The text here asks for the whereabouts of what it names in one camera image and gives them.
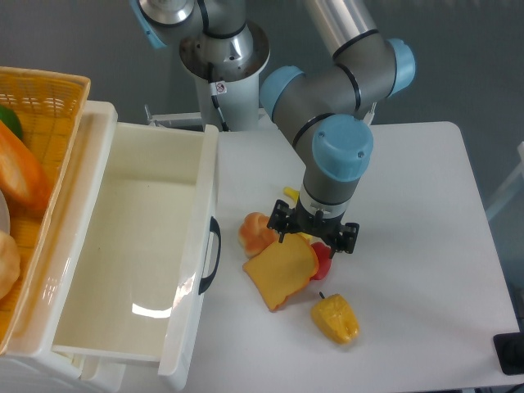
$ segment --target plastic food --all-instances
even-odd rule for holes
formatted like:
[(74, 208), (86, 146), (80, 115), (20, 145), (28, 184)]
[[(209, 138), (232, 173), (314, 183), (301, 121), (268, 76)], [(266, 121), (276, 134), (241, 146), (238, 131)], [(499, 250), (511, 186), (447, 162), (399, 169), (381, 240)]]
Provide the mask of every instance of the plastic food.
[(0, 121), (2, 121), (15, 135), (17, 138), (22, 140), (22, 125), (16, 113), (3, 105), (0, 105)]
[(300, 235), (287, 234), (244, 264), (244, 271), (258, 288), (271, 311), (308, 285), (318, 270), (313, 248)]
[(318, 272), (311, 278), (312, 280), (322, 280), (329, 273), (331, 268), (331, 249), (322, 242), (311, 245), (318, 258)]
[(31, 210), (45, 210), (52, 185), (43, 167), (14, 133), (0, 121), (0, 188)]
[(278, 240), (278, 234), (268, 228), (269, 217), (262, 213), (249, 213), (238, 230), (238, 240), (248, 258), (262, 252), (271, 243)]
[(296, 203), (298, 202), (299, 192), (295, 188), (291, 188), (291, 187), (284, 187), (283, 192), (284, 192), (284, 195), (286, 197), (290, 197), (295, 202), (295, 205), (296, 205)]
[(339, 294), (314, 305), (311, 318), (320, 331), (337, 344), (347, 344), (359, 335), (359, 321), (350, 304)]
[(0, 231), (0, 299), (20, 276), (20, 254), (15, 239)]

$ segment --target fake bread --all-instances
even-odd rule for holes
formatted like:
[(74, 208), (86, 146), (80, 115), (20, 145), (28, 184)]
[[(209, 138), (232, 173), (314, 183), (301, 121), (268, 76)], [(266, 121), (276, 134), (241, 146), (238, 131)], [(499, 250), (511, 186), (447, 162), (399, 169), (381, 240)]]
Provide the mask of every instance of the fake bread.
[(20, 254), (15, 239), (0, 231), (0, 299), (20, 276)]
[(297, 234), (287, 234), (244, 264), (244, 271), (258, 288), (271, 311), (309, 283), (317, 273), (318, 259), (309, 243)]
[(269, 217), (262, 213), (249, 213), (238, 229), (238, 241), (248, 258), (262, 252), (265, 247), (278, 240), (275, 231), (268, 228)]
[(33, 153), (0, 121), (0, 188), (31, 210), (45, 210), (52, 185)]

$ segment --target black handle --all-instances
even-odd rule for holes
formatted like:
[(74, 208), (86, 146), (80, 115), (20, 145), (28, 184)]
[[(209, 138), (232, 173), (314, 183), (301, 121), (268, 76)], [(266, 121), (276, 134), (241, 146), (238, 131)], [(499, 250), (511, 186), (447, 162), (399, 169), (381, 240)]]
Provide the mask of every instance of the black handle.
[(218, 221), (215, 217), (211, 217), (210, 222), (210, 232), (214, 233), (216, 237), (219, 239), (219, 249), (216, 253), (216, 262), (215, 262), (215, 268), (211, 272), (211, 274), (207, 277), (202, 277), (202, 280), (200, 280), (200, 286), (198, 287), (198, 294), (201, 295), (205, 291), (207, 291), (207, 288), (210, 287), (211, 283), (213, 282), (213, 279), (215, 278), (216, 271), (219, 268), (219, 261), (220, 261), (220, 250), (222, 248), (222, 237), (220, 236), (220, 226)]

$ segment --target wicker basket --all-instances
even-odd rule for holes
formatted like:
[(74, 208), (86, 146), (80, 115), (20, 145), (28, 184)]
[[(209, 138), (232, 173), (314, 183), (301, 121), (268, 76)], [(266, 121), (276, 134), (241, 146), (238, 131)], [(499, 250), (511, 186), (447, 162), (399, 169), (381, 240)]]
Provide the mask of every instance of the wicker basket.
[(90, 80), (82, 76), (0, 67), (0, 105), (10, 107), (18, 115), (24, 144), (54, 184), (45, 213), (37, 215), (7, 200), (11, 235), (20, 250), (21, 273), (11, 291), (0, 300), (0, 355), (6, 350), (26, 301), (90, 85)]

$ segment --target toy pepper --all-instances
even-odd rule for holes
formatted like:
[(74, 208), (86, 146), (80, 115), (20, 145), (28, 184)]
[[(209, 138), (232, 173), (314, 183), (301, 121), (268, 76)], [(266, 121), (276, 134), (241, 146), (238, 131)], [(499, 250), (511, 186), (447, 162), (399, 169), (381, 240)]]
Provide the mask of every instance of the toy pepper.
[(347, 344), (359, 335), (359, 321), (350, 304), (341, 295), (324, 298), (311, 309), (311, 318), (327, 338)]

